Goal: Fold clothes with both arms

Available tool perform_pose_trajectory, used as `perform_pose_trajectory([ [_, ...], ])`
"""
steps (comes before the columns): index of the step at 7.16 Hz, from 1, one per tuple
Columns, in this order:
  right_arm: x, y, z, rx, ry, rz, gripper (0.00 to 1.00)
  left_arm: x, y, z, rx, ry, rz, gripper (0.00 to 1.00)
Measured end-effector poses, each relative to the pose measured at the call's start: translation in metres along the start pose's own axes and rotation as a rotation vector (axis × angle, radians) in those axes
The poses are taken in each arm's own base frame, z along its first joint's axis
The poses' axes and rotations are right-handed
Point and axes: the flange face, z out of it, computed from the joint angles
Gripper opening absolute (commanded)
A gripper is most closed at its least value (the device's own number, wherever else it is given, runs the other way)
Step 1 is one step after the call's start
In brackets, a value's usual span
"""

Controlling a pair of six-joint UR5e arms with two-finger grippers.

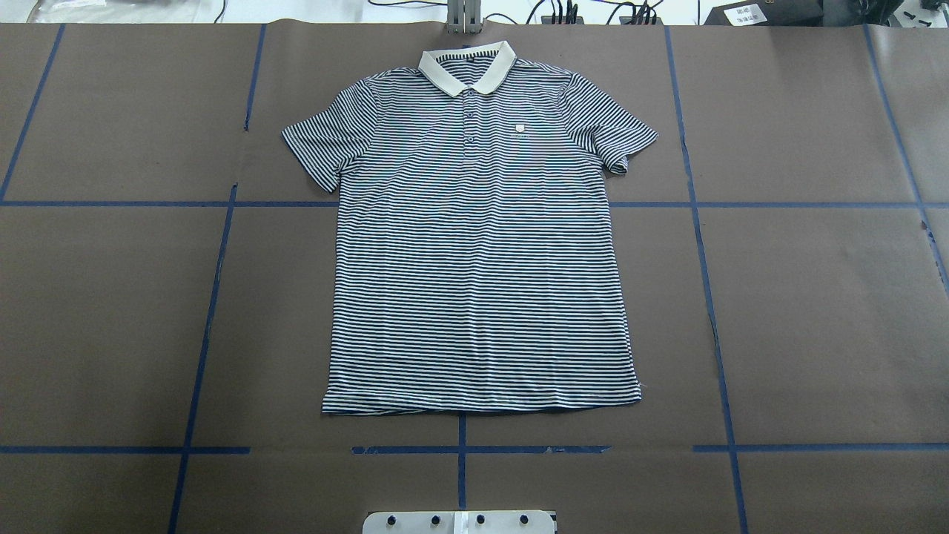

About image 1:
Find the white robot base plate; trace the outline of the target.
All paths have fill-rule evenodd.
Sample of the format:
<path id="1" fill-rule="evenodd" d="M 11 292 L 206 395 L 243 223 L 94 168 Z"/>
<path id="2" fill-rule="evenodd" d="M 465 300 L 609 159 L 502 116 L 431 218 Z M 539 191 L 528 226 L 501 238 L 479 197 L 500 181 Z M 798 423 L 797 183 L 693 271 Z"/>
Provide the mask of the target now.
<path id="1" fill-rule="evenodd" d="M 389 511 L 369 514 L 363 533 L 557 533 L 545 510 Z"/>

